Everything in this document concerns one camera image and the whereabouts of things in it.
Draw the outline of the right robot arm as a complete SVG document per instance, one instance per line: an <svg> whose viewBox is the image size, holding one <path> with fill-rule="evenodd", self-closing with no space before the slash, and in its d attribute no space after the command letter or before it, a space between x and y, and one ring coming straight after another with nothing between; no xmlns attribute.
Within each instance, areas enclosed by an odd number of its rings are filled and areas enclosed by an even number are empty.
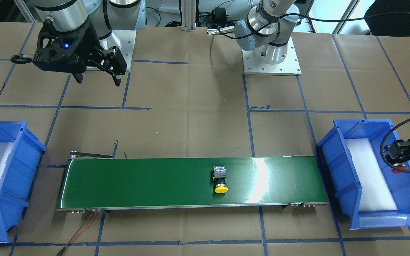
<svg viewBox="0 0 410 256"><path fill-rule="evenodd" d="M134 39L146 26L143 0L33 0L42 21L36 51L11 57L42 71L71 74L83 81L88 68L111 76L116 86L130 69Z"/></svg>

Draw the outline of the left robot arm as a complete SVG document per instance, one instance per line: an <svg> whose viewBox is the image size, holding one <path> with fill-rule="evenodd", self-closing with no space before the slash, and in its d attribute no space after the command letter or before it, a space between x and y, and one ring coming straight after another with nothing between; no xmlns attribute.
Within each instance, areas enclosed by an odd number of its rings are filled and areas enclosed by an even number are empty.
<svg viewBox="0 0 410 256"><path fill-rule="evenodd" d="M246 19L239 20L234 26L233 39L238 41L242 50L252 51L257 47L272 45L283 47L286 44L281 37L291 37L293 28L282 26L281 22L290 22L296 25L299 19L324 22L324 19L312 18L302 15L298 10L294 10L293 1L287 0L262 0L256 7L253 7ZM408 173L405 163L410 160L410 139L407 141L396 140L387 144L386 140L397 128L410 122L410 118L396 125L383 137L379 146L379 155L383 162L395 171Z"/></svg>

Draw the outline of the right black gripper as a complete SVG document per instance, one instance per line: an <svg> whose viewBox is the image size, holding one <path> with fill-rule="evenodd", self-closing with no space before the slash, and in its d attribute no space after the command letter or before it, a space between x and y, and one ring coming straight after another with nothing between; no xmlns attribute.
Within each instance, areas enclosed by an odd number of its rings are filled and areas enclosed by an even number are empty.
<svg viewBox="0 0 410 256"><path fill-rule="evenodd" d="M89 18L72 31L59 31L53 18L46 18L39 32L36 51L11 57L14 64L33 63L42 71L70 73L77 83L82 83L88 67L109 74L115 86L121 85L127 63L117 46L101 47L97 33Z"/></svg>

